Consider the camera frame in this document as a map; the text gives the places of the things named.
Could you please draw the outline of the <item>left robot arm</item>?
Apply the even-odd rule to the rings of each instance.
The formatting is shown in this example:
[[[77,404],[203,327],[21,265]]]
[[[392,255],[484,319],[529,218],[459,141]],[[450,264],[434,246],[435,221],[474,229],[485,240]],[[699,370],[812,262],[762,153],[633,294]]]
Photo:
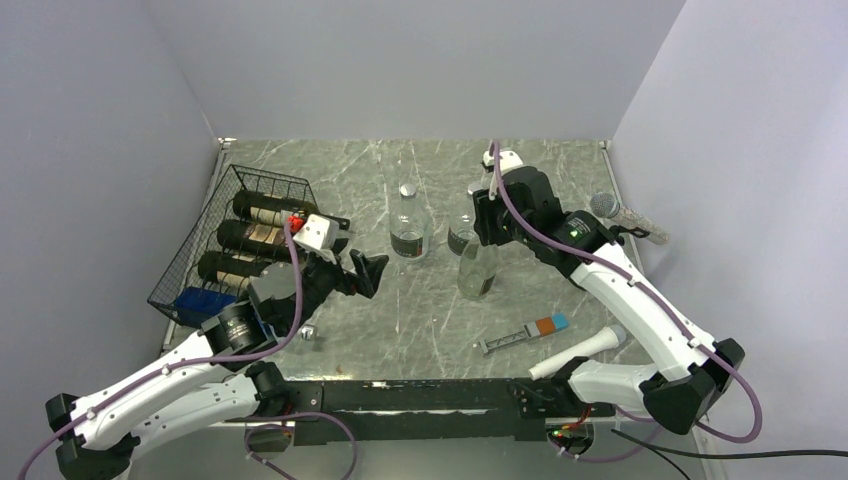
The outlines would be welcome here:
[[[272,420],[297,394],[268,356],[332,294],[372,298],[385,255],[352,250],[330,217],[292,216],[274,234],[284,260],[205,254],[200,268],[235,288],[169,353],[101,391],[59,394],[45,406],[58,468],[67,479],[113,479],[147,452],[231,419]]]

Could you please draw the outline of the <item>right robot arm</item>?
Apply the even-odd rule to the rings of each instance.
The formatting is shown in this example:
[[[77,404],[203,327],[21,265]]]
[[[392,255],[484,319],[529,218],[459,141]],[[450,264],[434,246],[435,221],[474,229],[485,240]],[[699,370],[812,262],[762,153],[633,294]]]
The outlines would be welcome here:
[[[617,234],[584,210],[565,211],[548,177],[534,167],[502,176],[507,195],[470,195],[483,245],[518,242],[609,310],[650,356],[646,365],[604,364],[591,354],[552,359],[533,379],[562,378],[554,407],[576,415],[589,403],[629,407],[666,430],[686,434],[727,391],[745,358],[732,338],[718,341],[688,320],[647,281]]]

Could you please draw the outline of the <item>blue square glass bottle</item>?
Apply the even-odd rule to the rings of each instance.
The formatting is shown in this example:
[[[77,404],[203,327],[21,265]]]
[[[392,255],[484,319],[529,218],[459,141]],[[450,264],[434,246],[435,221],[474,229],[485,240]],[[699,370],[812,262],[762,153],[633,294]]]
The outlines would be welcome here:
[[[187,287],[177,297],[174,307],[177,315],[176,322],[181,326],[199,329],[209,318],[219,314],[230,304],[243,301],[256,301],[253,305],[255,314],[261,320],[264,330],[273,331],[275,336],[287,336],[294,322],[295,292],[280,297],[262,295],[257,297],[249,290],[238,296],[199,287]]]

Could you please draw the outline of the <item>green wine bottle grey cap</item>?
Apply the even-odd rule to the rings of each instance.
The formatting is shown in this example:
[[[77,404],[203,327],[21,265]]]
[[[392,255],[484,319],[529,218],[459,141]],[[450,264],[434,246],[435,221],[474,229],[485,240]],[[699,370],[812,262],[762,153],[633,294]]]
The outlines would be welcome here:
[[[228,219],[219,224],[216,239],[223,248],[251,256],[284,262],[292,258],[281,227]]]

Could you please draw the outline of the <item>dark green wine bottle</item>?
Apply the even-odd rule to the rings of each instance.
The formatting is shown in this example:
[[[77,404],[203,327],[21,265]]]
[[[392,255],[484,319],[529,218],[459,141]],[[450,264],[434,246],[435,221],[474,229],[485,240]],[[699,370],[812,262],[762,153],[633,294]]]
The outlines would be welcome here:
[[[197,273],[204,282],[244,290],[253,278],[260,277],[271,265],[266,259],[249,255],[208,251],[197,262]]]

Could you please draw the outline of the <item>clear glass bottle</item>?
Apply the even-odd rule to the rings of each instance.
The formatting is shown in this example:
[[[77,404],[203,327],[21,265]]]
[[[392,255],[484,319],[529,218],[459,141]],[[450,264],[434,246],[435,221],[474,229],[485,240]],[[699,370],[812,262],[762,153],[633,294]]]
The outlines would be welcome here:
[[[459,263],[457,287],[467,299],[480,300],[492,289],[499,270],[496,245],[484,245],[474,236],[464,248]]]

